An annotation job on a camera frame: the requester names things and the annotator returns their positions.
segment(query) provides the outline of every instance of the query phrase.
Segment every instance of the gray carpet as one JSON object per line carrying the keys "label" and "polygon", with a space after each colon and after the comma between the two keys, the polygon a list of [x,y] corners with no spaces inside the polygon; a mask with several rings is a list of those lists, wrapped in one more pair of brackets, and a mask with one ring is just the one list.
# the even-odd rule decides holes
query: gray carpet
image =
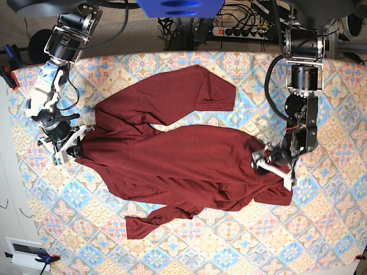
{"label": "gray carpet", "polygon": [[[88,45],[93,45],[113,36],[121,27],[124,17],[123,10],[103,9],[102,18],[94,32],[93,38]],[[41,29],[51,29],[56,17],[30,18],[27,17],[28,32],[32,36]],[[223,17],[223,21],[233,26],[230,18]],[[16,44],[18,47],[26,47],[29,39],[26,34],[24,17],[14,13],[6,4],[6,0],[0,0],[0,47],[5,44]],[[98,47],[86,50],[82,58],[93,56],[105,56],[112,54],[138,53],[138,52],[160,52],[165,44],[157,36],[160,35],[157,19],[147,18],[140,9],[130,10],[128,24],[125,31],[114,41]],[[242,43],[208,42],[201,45],[200,50],[236,50],[241,52],[259,52],[260,45]],[[266,46],[267,51],[277,51],[276,46]]]}

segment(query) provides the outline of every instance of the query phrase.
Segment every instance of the table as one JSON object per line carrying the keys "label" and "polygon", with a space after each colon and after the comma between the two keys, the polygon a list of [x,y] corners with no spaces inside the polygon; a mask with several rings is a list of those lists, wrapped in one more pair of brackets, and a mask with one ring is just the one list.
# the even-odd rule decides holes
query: table
{"label": "table", "polygon": [[[95,57],[79,61],[71,82],[80,101],[77,124],[94,122],[93,107],[146,77],[199,64],[237,87],[233,112],[193,112],[157,129],[191,124],[231,127],[264,142],[280,141],[286,124],[270,110],[264,79],[271,54],[166,52]],[[348,265],[367,244],[367,70],[324,61],[319,97],[318,147],[300,160],[290,206],[251,202],[239,212],[205,209],[176,219],[142,240],[127,240],[124,216],[145,217],[160,205],[124,201],[110,194],[94,170],[70,161],[54,167],[43,135],[24,115],[39,67],[15,72],[20,88],[8,89],[19,169],[40,240],[61,261],[53,274],[279,274]],[[274,101],[287,97],[286,65],[270,82]],[[75,91],[66,85],[63,106]]]}

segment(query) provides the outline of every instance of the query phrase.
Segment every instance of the power strip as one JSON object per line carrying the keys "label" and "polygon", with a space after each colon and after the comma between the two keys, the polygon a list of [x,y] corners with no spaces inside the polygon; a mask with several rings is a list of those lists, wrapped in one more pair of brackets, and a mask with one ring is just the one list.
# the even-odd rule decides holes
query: power strip
{"label": "power strip", "polygon": [[231,27],[213,27],[213,36],[217,37],[234,37],[234,38],[249,38],[249,39],[257,39],[257,40],[268,40],[265,37],[264,30],[256,30],[252,29],[250,32],[246,32],[245,30],[241,31],[241,29],[234,29]]}

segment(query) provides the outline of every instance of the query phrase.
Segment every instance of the black cable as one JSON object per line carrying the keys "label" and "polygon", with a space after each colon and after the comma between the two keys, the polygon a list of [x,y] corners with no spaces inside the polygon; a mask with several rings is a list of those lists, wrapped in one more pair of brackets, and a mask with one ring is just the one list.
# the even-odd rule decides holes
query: black cable
{"label": "black cable", "polygon": [[[330,24],[330,26],[333,26],[337,20],[338,19],[335,19],[334,22]],[[319,28],[319,29],[312,29],[310,27],[303,27],[303,28],[305,28],[306,30],[320,30],[321,29],[321,28]]]}
{"label": "black cable", "polygon": [[272,0],[272,2],[273,2],[273,7],[274,7],[275,25],[276,25],[276,32],[278,33],[280,52],[284,58],[288,59],[290,57],[287,56],[286,53],[284,52],[284,41],[283,41],[283,36],[282,36],[282,29],[280,28],[280,17],[278,13],[278,5],[276,4],[276,0]]}
{"label": "black cable", "polygon": [[47,266],[47,264],[45,264],[44,268],[42,268],[40,275],[42,275],[44,273],[46,266]]}
{"label": "black cable", "polygon": [[260,18],[260,23],[257,26],[256,34],[258,34],[259,30],[261,30],[261,28],[264,26],[264,24],[265,24],[265,19],[261,17]]}
{"label": "black cable", "polygon": [[114,36],[110,37],[109,39],[107,39],[107,40],[105,40],[105,41],[103,41],[101,43],[98,43],[96,45],[89,46],[89,47],[84,47],[84,48],[74,48],[74,47],[66,46],[65,44],[62,44],[62,43],[58,42],[56,39],[54,39],[54,37],[53,37],[53,40],[54,40],[54,42],[56,44],[58,44],[58,45],[60,45],[62,47],[65,47],[65,48],[67,48],[69,50],[89,50],[89,49],[97,48],[99,46],[102,46],[104,44],[107,44],[107,43],[111,42],[113,39],[115,39],[117,36],[119,36],[124,31],[124,29],[125,29],[125,27],[127,25],[127,20],[128,20],[128,10],[129,10],[129,7],[126,6],[126,8],[125,8],[125,19],[124,19],[124,22],[122,24],[121,29]]}
{"label": "black cable", "polygon": [[173,34],[171,35],[171,39],[170,39],[170,42],[168,43],[168,46],[167,46],[166,50],[170,50],[170,47],[172,45],[172,40],[174,39],[174,36],[175,36],[176,32],[177,32],[177,30],[173,31]]}
{"label": "black cable", "polygon": [[110,7],[112,9],[126,9],[126,7],[128,7],[129,10],[140,9],[137,3],[116,3],[105,0],[88,0],[88,2],[102,7]]}
{"label": "black cable", "polygon": [[327,37],[327,36],[329,36],[329,35],[331,35],[331,34],[333,34],[333,33],[336,33],[337,31],[339,31],[339,28],[338,28],[338,29],[336,29],[335,31],[331,32],[331,33],[327,33],[327,34],[319,34],[319,35],[317,35],[317,36],[312,36],[311,38],[308,38],[308,39],[304,40],[304,41],[303,41],[303,42],[301,42],[299,45],[297,45],[296,47],[294,47],[293,52],[288,56],[288,58],[293,57],[293,56],[294,56],[294,54],[295,54],[295,50],[299,49],[300,47],[302,47],[304,44],[306,44],[306,43],[307,43],[307,42],[309,42],[310,40],[312,40],[312,39],[316,39],[316,38],[319,38],[319,37]]}
{"label": "black cable", "polygon": [[23,213],[23,211],[22,211],[22,209],[21,209],[21,208],[19,208],[19,210],[20,210],[20,212],[21,212],[24,216],[26,216],[27,218],[32,219],[33,217],[35,217],[35,215],[27,216],[26,214],[24,214],[24,213]]}
{"label": "black cable", "polygon": [[73,86],[73,88],[75,89],[75,91],[76,91],[76,95],[77,95],[77,99],[76,99],[76,101],[75,101],[75,103],[74,104],[72,104],[72,105],[70,105],[68,108],[65,108],[65,109],[59,109],[60,111],[67,111],[67,110],[70,110],[71,108],[74,108],[77,104],[78,104],[78,102],[79,102],[79,99],[80,99],[80,93],[79,93],[79,90],[71,83],[71,81],[70,81],[70,78],[68,77],[68,81],[69,81],[69,83],[70,83],[70,85],[71,86]]}
{"label": "black cable", "polygon": [[6,199],[6,206],[5,206],[5,207],[3,207],[3,206],[1,206],[1,205],[0,205],[0,207],[1,207],[1,208],[3,208],[3,209],[7,209],[7,205],[8,205],[8,203],[9,203],[9,200],[8,200],[8,199]]}
{"label": "black cable", "polygon": [[160,24],[160,26],[162,27],[164,36],[168,35],[172,36],[171,28],[173,26],[173,23],[174,22],[172,18],[164,18],[164,19],[158,18],[158,24]]}
{"label": "black cable", "polygon": [[232,13],[221,13],[220,15],[229,15],[229,16],[232,16],[234,19],[236,19],[237,22],[240,22],[240,19],[238,19],[235,15],[233,15]]}
{"label": "black cable", "polygon": [[270,82],[270,77],[271,77],[271,73],[273,71],[274,66],[276,65],[276,63],[278,63],[279,60],[283,59],[282,55],[279,55],[277,57],[274,58],[274,60],[270,63],[268,72],[266,73],[266,77],[265,77],[265,83],[264,83],[264,91],[265,91],[265,97],[266,100],[268,101],[271,109],[283,120],[285,120],[286,122],[291,123],[292,125],[294,125],[296,123],[295,118],[293,117],[288,117],[286,115],[284,115],[283,113],[281,113],[280,110],[278,110],[278,108],[276,107],[274,101],[271,99],[270,94],[269,94],[269,82]]}
{"label": "black cable", "polygon": [[245,28],[245,26],[247,26],[247,23],[248,23],[248,21],[250,20],[250,18],[251,17],[253,17],[253,23],[252,23],[252,25],[250,25],[250,27],[247,29],[247,30],[252,30],[253,29],[253,27],[255,26],[255,23],[256,23],[256,16],[257,16],[258,14],[257,13],[253,13],[253,14],[251,14],[248,18],[247,18],[247,20],[246,20],[246,23],[240,28],[240,31],[242,32],[243,30],[244,30],[244,28]]}
{"label": "black cable", "polygon": [[343,20],[340,19],[340,23],[342,24],[343,26],[343,34],[345,35],[345,28],[344,28],[344,23],[343,23]]}
{"label": "black cable", "polygon": [[259,14],[258,13],[252,13],[252,14],[250,14],[250,16],[248,18],[247,18],[247,16],[244,17],[244,18],[242,18],[240,20],[240,22],[238,22],[237,25],[232,28],[232,30],[236,29],[239,26],[239,24],[242,23],[242,21],[245,20],[246,18],[247,18],[247,20],[246,20],[246,23],[245,24],[247,24],[249,18],[251,18],[253,15],[259,15]]}
{"label": "black cable", "polygon": [[30,35],[28,33],[28,24],[27,24],[27,20],[25,18],[24,18],[24,23],[25,23],[25,31],[27,32],[27,36],[28,36],[28,38],[30,40]]}
{"label": "black cable", "polygon": [[[224,6],[234,6],[233,4],[225,4],[225,5],[223,5],[223,7]],[[243,20],[245,20],[247,17],[248,17],[248,12],[249,12],[249,10],[247,10],[247,9],[245,9],[244,7],[241,7],[242,9],[244,9],[244,17],[242,18],[242,19],[238,19],[235,15],[233,15],[233,14],[228,14],[228,13],[226,13],[226,14],[222,14],[221,13],[221,10],[219,11],[219,13],[218,13],[218,15],[219,15],[219,18],[220,18],[220,16],[221,15],[231,15],[232,17],[234,17],[235,19],[236,19],[236,21],[237,21],[237,24],[236,24],[236,27],[239,25],[239,24],[242,24],[243,25],[243,23],[242,23],[242,21]]]}

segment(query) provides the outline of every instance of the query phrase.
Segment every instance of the wrinkled fabric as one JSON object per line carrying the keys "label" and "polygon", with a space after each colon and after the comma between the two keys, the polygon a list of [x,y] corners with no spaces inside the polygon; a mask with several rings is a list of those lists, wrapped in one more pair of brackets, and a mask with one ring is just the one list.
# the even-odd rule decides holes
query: wrinkled fabric
{"label": "wrinkled fabric", "polygon": [[84,157],[76,161],[99,173],[117,197],[166,205],[147,218],[125,217],[128,239],[191,219],[204,207],[239,211],[252,199],[290,204],[283,179],[251,169],[251,153],[264,147],[255,137],[208,125],[169,132],[150,125],[169,125],[195,110],[232,111],[235,93],[232,84],[192,66],[151,76],[96,105],[95,130],[81,141]]}

